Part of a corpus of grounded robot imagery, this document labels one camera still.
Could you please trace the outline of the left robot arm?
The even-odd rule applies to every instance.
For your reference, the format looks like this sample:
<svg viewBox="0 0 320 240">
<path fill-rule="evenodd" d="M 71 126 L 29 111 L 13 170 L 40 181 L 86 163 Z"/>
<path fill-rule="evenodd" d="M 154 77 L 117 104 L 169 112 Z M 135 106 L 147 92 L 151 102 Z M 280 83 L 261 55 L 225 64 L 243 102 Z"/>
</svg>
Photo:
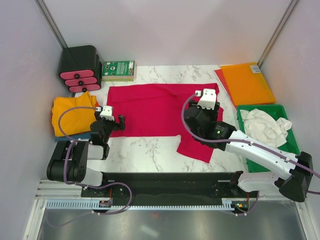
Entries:
<svg viewBox="0 0 320 240">
<path fill-rule="evenodd" d="M 105 160 L 108 157 L 111 134 L 126 128 L 126 117 L 119 115 L 118 120 L 116 122 L 103 117 L 93 122 L 89 141 L 58 141 L 46 169 L 48 180 L 90 186 L 99 197 L 106 196 L 110 191 L 109 183 L 103 180 L 102 172 L 88 168 L 87 161 L 90 158 Z"/>
</svg>

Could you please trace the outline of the magenta t shirt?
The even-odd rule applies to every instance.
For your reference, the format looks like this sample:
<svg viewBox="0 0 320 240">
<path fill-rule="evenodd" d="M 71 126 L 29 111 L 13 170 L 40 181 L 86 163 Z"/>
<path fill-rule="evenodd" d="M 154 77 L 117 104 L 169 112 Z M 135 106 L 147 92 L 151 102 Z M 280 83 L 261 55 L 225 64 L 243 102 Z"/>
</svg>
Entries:
<svg viewBox="0 0 320 240">
<path fill-rule="evenodd" d="M 181 111 L 185 101 L 197 90 L 213 89 L 216 83 L 168 84 L 152 83 L 111 86 L 107 105 L 113 115 L 125 117 L 125 130 L 114 131 L 111 137 L 175 137 L 180 136 L 177 152 L 183 156 L 209 163 L 213 149 L 197 142 L 186 131 Z"/>
</svg>

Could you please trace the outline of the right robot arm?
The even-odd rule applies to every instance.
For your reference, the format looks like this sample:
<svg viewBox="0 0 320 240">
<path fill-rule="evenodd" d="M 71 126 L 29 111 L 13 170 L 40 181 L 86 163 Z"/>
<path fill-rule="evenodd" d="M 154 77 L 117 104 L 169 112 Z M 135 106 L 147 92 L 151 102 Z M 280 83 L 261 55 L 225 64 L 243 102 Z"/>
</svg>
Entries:
<svg viewBox="0 0 320 240">
<path fill-rule="evenodd" d="M 216 111 L 187 99 L 181 110 L 183 126 L 200 144 L 243 156 L 268 169 L 267 172 L 235 172 L 229 184 L 230 193 L 240 197 L 245 192 L 276 188 L 287 199 L 303 203 L 310 193 L 312 177 L 317 175 L 312 156 L 304 151 L 295 154 L 261 143 L 233 125 L 218 121 Z"/>
</svg>

